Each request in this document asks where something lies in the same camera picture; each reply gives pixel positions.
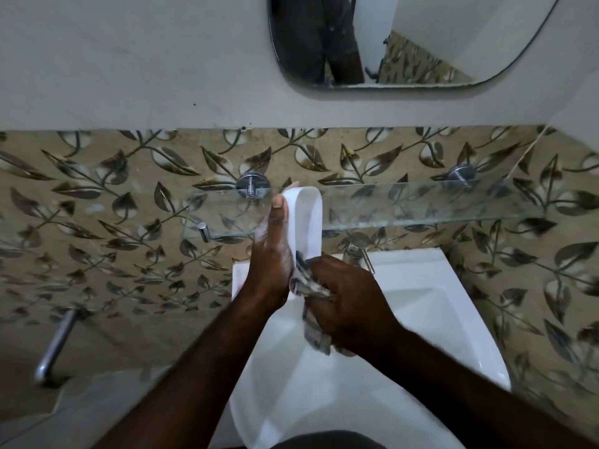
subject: white sink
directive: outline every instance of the white sink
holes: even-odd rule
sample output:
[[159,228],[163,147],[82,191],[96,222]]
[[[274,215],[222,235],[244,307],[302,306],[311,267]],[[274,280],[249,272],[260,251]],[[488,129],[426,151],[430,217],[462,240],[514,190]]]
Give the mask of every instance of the white sink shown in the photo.
[[[510,388],[494,340],[439,249],[372,253],[370,260],[404,326]],[[234,265],[233,296],[247,268]],[[270,449],[325,430],[353,430],[388,449],[462,447],[412,395],[363,359],[309,347],[302,308],[303,300],[290,296],[270,318],[231,395],[233,421],[247,448]]]

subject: faucet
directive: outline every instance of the faucet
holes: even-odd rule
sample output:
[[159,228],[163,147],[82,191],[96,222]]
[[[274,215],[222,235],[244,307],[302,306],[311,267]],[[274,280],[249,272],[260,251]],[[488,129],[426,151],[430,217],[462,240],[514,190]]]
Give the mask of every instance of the faucet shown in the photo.
[[368,243],[365,240],[362,240],[356,236],[351,236],[348,247],[343,253],[343,261],[348,264],[354,264],[361,268],[362,265],[360,264],[360,260],[363,259],[364,265],[366,266],[365,269],[369,270],[371,274],[374,274],[373,264],[370,263],[370,258],[366,253],[367,247]]

